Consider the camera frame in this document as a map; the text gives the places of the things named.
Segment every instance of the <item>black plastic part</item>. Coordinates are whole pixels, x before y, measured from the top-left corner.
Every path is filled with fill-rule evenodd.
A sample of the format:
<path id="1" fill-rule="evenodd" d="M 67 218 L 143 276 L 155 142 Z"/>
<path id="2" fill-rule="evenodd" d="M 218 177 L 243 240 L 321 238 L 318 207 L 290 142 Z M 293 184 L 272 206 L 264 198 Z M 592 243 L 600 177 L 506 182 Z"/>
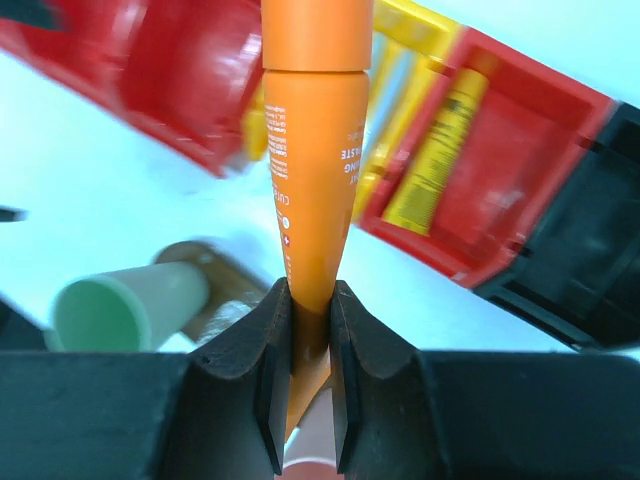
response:
<path id="1" fill-rule="evenodd" d="M 640 110 L 618 108 L 514 263 L 475 293 L 576 349 L 640 344 Z"/>
<path id="2" fill-rule="evenodd" d="M 59 30 L 56 10 L 42 0 L 0 0 L 0 18 L 47 30 Z"/>
<path id="3" fill-rule="evenodd" d="M 2 297 L 0 297 L 0 350 L 47 350 L 42 330 L 16 312 Z"/>
<path id="4" fill-rule="evenodd" d="M 24 220 L 25 217 L 26 214 L 22 210 L 0 207 L 0 223 L 19 222 L 20 220 Z"/>
<path id="5" fill-rule="evenodd" d="M 343 282 L 331 327 L 347 479 L 640 479 L 640 364 L 631 359 L 420 352 Z"/>
<path id="6" fill-rule="evenodd" d="M 0 478 L 272 480 L 290 304 L 280 280 L 190 355 L 0 352 Z"/>

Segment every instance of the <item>red plastic container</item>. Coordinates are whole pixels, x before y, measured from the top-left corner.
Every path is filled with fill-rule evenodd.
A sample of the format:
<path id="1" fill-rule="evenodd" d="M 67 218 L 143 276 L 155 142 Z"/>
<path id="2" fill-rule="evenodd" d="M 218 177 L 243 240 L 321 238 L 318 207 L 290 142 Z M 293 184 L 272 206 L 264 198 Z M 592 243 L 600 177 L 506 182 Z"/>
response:
<path id="1" fill-rule="evenodd" d="M 455 72 L 479 53 L 499 59 L 436 210 L 429 235 L 382 220 Z M 465 287 L 506 268 L 613 109 L 613 101 L 500 42 L 467 29 L 448 60 L 361 226 Z"/>
<path id="2" fill-rule="evenodd" d="M 262 76 L 259 0 L 48 0 L 63 31 L 0 46 L 222 175 Z"/>

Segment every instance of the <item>mint green cup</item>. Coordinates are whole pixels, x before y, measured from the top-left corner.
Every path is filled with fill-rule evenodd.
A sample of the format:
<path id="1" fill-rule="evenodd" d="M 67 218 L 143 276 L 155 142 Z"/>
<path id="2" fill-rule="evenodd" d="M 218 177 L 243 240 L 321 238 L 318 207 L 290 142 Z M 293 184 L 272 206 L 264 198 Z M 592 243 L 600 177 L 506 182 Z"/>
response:
<path id="1" fill-rule="evenodd" d="M 53 351 L 155 351 L 208 298 L 206 277 L 184 262 L 89 275 L 56 296 L 47 344 Z"/>

